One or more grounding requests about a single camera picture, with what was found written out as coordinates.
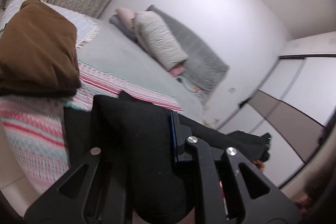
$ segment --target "metal screw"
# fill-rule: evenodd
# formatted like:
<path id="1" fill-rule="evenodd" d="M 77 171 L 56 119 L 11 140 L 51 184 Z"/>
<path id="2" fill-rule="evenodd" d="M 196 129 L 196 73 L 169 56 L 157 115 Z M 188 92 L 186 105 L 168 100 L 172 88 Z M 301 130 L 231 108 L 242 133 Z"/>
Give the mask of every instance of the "metal screw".
<path id="1" fill-rule="evenodd" d="M 190 137 L 187 138 L 187 140 L 188 140 L 189 143 L 197 143 L 198 142 L 198 139 L 195 136 L 190 136 Z"/>
<path id="2" fill-rule="evenodd" d="M 94 147 L 90 150 L 90 153 L 94 156 L 99 155 L 101 153 L 101 149 L 98 147 Z"/>
<path id="3" fill-rule="evenodd" d="M 234 148 L 234 147 L 229 147 L 227 150 L 226 150 L 226 153 L 228 153 L 229 155 L 231 156 L 234 156 L 237 154 L 237 149 Z"/>

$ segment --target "pink striped blanket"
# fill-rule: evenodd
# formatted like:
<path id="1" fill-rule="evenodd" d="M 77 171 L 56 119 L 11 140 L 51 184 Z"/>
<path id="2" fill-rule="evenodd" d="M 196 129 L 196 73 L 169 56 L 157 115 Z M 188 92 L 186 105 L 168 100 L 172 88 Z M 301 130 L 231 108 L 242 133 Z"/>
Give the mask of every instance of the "pink striped blanket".
<path id="1" fill-rule="evenodd" d="M 96 94 L 132 96 L 181 112 L 175 98 L 120 79 L 79 62 L 82 87 L 72 98 L 54 100 L 23 96 L 0 97 L 0 117 L 7 140 L 34 188 L 43 193 L 69 168 L 63 130 L 63 107 L 90 111 Z"/>

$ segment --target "brown cloth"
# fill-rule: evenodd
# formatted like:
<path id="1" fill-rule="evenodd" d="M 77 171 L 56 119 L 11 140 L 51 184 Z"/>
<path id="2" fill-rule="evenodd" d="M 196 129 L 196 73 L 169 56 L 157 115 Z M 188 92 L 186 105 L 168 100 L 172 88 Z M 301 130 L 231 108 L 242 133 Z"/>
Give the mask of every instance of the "brown cloth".
<path id="1" fill-rule="evenodd" d="M 81 86 L 77 29 L 40 0 L 26 0 L 0 38 L 0 88 L 55 92 Z"/>

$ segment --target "cable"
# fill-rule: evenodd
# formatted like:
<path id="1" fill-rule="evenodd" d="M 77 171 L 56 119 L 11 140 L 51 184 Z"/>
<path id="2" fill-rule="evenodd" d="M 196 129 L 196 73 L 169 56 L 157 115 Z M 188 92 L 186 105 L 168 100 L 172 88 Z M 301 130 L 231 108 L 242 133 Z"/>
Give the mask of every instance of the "cable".
<path id="1" fill-rule="evenodd" d="M 190 90 L 190 89 L 184 84 L 183 80 L 182 80 L 180 77 L 177 78 L 177 81 L 180 82 L 180 83 L 182 84 L 182 86 L 183 86 L 187 91 L 192 92 L 192 93 L 197 93 L 197 91 L 192 91 L 192 90 Z"/>

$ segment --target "white blanket with fringe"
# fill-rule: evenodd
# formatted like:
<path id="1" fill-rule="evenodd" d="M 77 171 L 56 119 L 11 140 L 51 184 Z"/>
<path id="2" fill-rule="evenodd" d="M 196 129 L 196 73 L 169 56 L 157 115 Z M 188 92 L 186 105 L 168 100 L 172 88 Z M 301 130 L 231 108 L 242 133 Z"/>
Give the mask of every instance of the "white blanket with fringe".
<path id="1" fill-rule="evenodd" d="M 4 30 L 6 24 L 20 10 L 21 4 L 24 1 L 25 0 L 13 0 L 10 2 L 0 22 L 0 32 Z M 91 42 L 92 39 L 94 39 L 94 37 L 97 35 L 99 26 L 94 23 L 88 16 L 53 4 L 46 3 L 46 5 L 60 13 L 62 16 L 64 16 L 67 20 L 69 20 L 76 26 L 76 48 L 80 48 L 84 44 Z"/>

